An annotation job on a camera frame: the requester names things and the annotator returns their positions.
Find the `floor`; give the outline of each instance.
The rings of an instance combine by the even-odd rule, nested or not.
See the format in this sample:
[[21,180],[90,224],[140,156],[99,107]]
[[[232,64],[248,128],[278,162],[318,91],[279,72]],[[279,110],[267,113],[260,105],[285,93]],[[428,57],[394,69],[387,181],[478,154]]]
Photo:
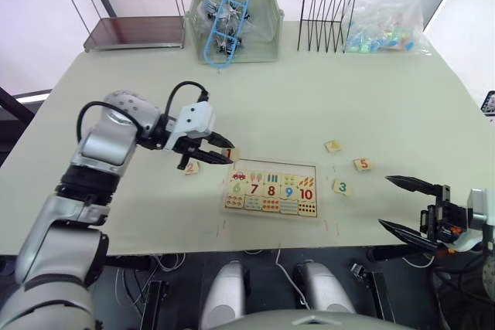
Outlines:
[[[325,264],[340,280],[357,312],[369,316],[375,316],[371,293],[352,277],[349,269],[352,263],[358,262],[368,270],[381,270],[387,282],[396,322],[416,329],[437,329],[434,306],[428,294],[426,270],[410,267],[401,259],[372,264],[366,259],[366,251],[365,247],[288,249],[282,251],[280,263],[289,274],[296,264],[307,259]],[[162,303],[158,328],[196,329],[214,277],[224,264],[232,260],[239,260],[250,272],[251,293],[246,301],[247,313],[300,308],[295,292],[275,266],[276,253],[277,250],[264,250],[257,255],[245,252],[191,253],[187,254],[184,265],[177,271],[168,274],[159,271],[154,279],[167,281],[169,290]],[[115,300],[116,273],[116,268],[105,267],[100,279],[90,287],[96,318],[104,323],[105,330],[137,329],[140,318],[126,297],[121,272],[117,280],[117,292],[124,306]],[[131,293],[136,298],[138,289],[132,272],[128,270],[126,276]],[[141,285],[148,276],[148,272],[138,272]],[[2,288],[0,300],[5,298],[6,291],[13,290],[12,277],[0,277],[0,290]]]

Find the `wooden number puzzle board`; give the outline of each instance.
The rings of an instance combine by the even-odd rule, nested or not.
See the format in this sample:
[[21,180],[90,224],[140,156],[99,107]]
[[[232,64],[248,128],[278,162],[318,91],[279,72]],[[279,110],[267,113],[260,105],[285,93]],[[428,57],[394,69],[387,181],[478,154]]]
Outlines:
[[316,218],[316,170],[311,165],[240,160],[228,175],[227,211]]

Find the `metal shelf rack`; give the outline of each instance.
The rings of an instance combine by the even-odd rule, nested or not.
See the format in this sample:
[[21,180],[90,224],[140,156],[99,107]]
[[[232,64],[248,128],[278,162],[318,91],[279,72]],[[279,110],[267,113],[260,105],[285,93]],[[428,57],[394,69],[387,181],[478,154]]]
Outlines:
[[131,48],[157,48],[184,46],[184,2],[175,0],[178,15],[173,16],[144,16],[117,17],[108,0],[100,0],[108,16],[102,17],[94,0],[93,7],[99,21],[92,31],[74,0],[71,0],[88,38],[84,42],[84,50],[112,50]]

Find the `white table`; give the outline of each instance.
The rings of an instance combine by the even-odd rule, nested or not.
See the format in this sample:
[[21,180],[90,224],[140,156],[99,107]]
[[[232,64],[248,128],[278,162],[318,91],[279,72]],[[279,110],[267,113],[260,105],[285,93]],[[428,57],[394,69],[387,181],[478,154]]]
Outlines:
[[[243,158],[317,165],[319,218],[224,213],[225,166],[202,165],[200,174],[184,176],[176,169],[177,154],[139,148],[103,227],[110,254],[398,243],[377,219],[417,229],[419,211],[432,197],[399,189],[385,175],[449,184],[457,203],[471,188],[495,186],[495,130],[435,51],[297,52],[297,27],[284,24],[279,62],[221,72],[196,63],[190,48],[81,53],[0,169],[0,253],[18,252],[69,165],[85,103],[129,89],[163,107],[182,80],[210,91],[215,129]],[[172,114],[196,95],[193,88],[181,91]],[[329,154],[323,143],[333,139],[343,150]],[[361,157],[372,159],[375,170],[356,172],[352,160]],[[334,178],[346,179],[353,195],[334,193]]]

